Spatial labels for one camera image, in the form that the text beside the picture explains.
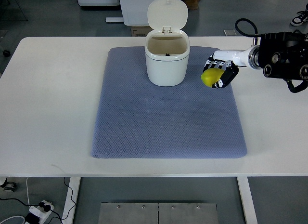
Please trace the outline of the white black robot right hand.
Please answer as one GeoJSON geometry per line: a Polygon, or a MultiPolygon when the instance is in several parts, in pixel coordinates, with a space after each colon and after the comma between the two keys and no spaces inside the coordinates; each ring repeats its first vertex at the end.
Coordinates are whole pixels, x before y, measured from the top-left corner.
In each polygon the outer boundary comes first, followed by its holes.
{"type": "Polygon", "coordinates": [[[249,53],[247,50],[218,50],[215,51],[206,61],[204,70],[209,68],[220,68],[224,70],[220,79],[211,88],[225,88],[239,73],[240,67],[249,66],[249,53]]]}

